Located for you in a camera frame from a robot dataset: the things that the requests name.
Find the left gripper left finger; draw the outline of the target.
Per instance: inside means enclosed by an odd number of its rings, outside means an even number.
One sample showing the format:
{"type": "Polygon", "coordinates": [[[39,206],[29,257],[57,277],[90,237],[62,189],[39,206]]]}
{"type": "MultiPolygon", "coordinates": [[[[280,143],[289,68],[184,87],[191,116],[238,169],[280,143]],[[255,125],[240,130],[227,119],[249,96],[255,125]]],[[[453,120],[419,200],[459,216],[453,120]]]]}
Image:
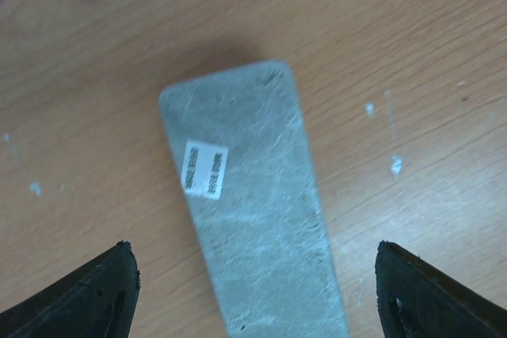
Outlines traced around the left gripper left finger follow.
{"type": "Polygon", "coordinates": [[[127,241],[1,313],[2,337],[127,337],[140,274],[127,241]]]}

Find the grey glasses case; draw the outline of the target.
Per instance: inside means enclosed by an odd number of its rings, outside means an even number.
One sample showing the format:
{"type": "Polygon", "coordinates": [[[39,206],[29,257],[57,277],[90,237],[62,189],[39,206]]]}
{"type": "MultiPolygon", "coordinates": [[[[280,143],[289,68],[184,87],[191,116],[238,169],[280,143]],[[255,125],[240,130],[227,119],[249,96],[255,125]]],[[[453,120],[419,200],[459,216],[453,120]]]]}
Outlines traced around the grey glasses case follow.
{"type": "Polygon", "coordinates": [[[159,107],[228,335],[346,337],[290,66],[171,85],[159,107]]]}

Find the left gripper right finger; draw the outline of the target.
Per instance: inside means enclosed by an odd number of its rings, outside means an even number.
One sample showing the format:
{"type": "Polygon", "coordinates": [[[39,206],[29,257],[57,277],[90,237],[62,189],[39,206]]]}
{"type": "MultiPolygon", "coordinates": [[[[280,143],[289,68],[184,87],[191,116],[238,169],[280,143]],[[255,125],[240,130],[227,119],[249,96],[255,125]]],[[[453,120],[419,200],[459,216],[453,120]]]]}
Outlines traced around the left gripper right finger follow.
{"type": "Polygon", "coordinates": [[[506,310],[394,242],[375,259],[385,337],[505,337],[506,310]]]}

